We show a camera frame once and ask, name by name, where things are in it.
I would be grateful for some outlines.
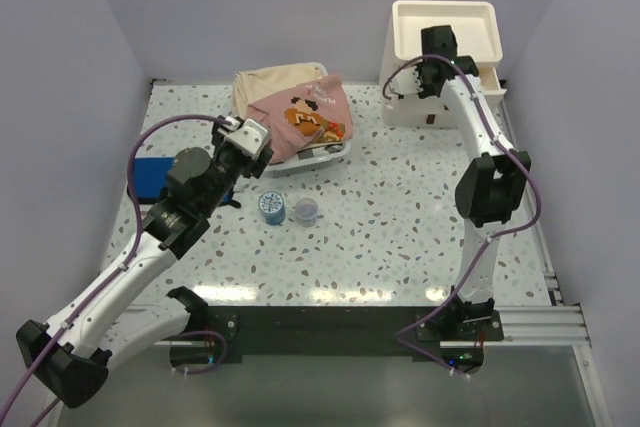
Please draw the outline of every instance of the folded fabric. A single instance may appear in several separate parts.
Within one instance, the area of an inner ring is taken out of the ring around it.
[[[302,82],[318,80],[322,77],[322,71],[314,64],[278,65],[238,72],[233,82],[233,112],[245,118],[249,104],[281,90],[295,87]]]
[[[349,103],[337,74],[253,102],[247,118],[271,131],[272,164],[288,160],[311,143],[345,142],[353,136]]]

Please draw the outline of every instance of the cartoon print on cloth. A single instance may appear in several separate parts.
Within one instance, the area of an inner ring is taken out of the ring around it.
[[[318,132],[322,131],[320,137],[315,139],[315,143],[326,144],[342,141],[346,130],[344,124],[331,122],[318,114],[317,102],[293,97],[291,103],[295,107],[285,110],[284,116],[302,135],[315,137]]]
[[[249,105],[247,118],[271,131],[271,163],[284,162],[304,148],[351,139],[353,120],[342,77],[304,82]]]

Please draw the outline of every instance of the speckled tabletop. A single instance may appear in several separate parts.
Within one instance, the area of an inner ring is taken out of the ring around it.
[[[211,229],[176,265],[146,288],[136,306],[153,305],[185,285],[209,303],[253,305],[433,305],[455,280],[463,223],[454,189],[468,164],[456,130],[389,128],[380,120],[376,86],[345,86],[354,118],[353,148],[343,162],[316,172],[236,186],[242,208],[221,207]],[[177,114],[227,114],[230,86],[156,85],[144,127]],[[183,122],[157,132],[139,156],[173,156],[189,146],[210,150],[210,125]],[[266,225],[258,196],[281,192],[287,219]],[[320,217],[305,228],[292,206],[314,198]],[[524,222],[525,209],[514,220]],[[106,264],[133,233],[123,196]],[[501,241],[498,305],[550,305],[544,258],[531,232]]]

